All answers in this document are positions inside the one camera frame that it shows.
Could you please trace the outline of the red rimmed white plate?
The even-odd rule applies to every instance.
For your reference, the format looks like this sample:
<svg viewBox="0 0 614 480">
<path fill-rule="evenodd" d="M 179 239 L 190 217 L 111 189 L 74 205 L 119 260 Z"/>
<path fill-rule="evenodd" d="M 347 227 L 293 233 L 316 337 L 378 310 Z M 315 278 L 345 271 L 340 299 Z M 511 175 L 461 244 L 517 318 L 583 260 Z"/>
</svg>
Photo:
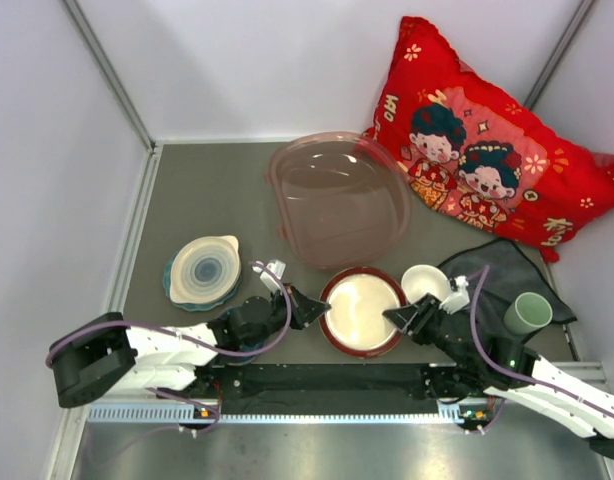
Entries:
<svg viewBox="0 0 614 480">
<path fill-rule="evenodd" d="M 319 324 L 328 342 L 355 358 L 375 358 L 393 350 L 401 333 L 383 313 L 407 304 L 400 285 L 374 267 L 352 267 L 327 283 L 320 300 L 329 309 Z"/>
</svg>

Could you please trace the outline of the cream white ceramic plate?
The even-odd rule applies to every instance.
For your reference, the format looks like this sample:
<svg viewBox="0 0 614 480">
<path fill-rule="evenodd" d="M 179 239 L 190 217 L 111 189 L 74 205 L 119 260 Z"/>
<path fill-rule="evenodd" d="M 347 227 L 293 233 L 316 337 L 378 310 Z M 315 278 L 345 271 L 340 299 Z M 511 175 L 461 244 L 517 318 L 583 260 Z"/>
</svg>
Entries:
<svg viewBox="0 0 614 480">
<path fill-rule="evenodd" d="M 176 304 L 217 303 L 236 287 L 241 269 L 239 241 L 235 236 L 197 238 L 174 257 L 169 298 Z"/>
</svg>

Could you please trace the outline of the teal scalloped ceramic plate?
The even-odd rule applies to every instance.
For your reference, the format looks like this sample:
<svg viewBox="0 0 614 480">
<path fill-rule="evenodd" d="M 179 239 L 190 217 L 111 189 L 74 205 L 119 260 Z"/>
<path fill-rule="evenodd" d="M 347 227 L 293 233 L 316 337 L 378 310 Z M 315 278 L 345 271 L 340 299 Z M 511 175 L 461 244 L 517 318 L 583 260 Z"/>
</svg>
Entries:
<svg viewBox="0 0 614 480">
<path fill-rule="evenodd" d="M 198 303 L 174 302 L 170 298 L 170 287 L 171 287 L 171 270 L 172 270 L 172 266 L 173 266 L 176 256 L 177 256 L 177 252 L 175 252 L 165 264 L 161 284 L 162 284 L 162 288 L 163 288 L 165 297 L 177 308 L 180 308 L 187 312 L 207 312 L 207 311 L 213 310 L 214 308 L 217 308 L 223 305 L 228 300 L 230 300 L 236 294 L 240 284 L 242 283 L 242 275 L 239 275 L 238 279 L 234 283 L 231 290 L 228 293 L 226 293 L 223 297 L 221 297 L 220 299 L 214 302 L 211 302 L 211 303 L 198 304 Z"/>
</svg>

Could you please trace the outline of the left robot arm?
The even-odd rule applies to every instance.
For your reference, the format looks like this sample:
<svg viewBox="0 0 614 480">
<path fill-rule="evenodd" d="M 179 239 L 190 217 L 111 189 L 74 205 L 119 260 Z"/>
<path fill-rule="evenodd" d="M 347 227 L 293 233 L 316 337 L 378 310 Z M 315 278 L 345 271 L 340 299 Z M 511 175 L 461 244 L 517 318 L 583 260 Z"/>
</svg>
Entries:
<svg viewBox="0 0 614 480">
<path fill-rule="evenodd" d="M 190 327 L 128 322 L 121 313 L 108 312 L 54 342 L 46 364 L 65 409 L 110 393 L 147 389 L 186 390 L 199 397 L 213 387 L 207 365 L 214 360 L 260 355 L 288 330 L 308 328 L 330 308 L 286 284 L 269 298 L 251 297 Z"/>
</svg>

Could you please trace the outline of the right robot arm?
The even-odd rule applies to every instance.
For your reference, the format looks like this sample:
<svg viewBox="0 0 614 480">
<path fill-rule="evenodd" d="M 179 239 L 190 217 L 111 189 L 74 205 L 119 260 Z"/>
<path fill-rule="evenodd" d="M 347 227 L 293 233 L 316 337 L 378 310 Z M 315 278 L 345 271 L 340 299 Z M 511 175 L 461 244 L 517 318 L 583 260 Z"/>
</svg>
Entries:
<svg viewBox="0 0 614 480">
<path fill-rule="evenodd" d="M 480 325 L 480 300 L 469 316 L 444 313 L 431 294 L 383 316 L 419 345 L 454 362 L 452 396 L 484 394 L 511 400 L 569 429 L 596 453 L 614 460 L 614 395 L 557 368 L 544 356 Z"/>
</svg>

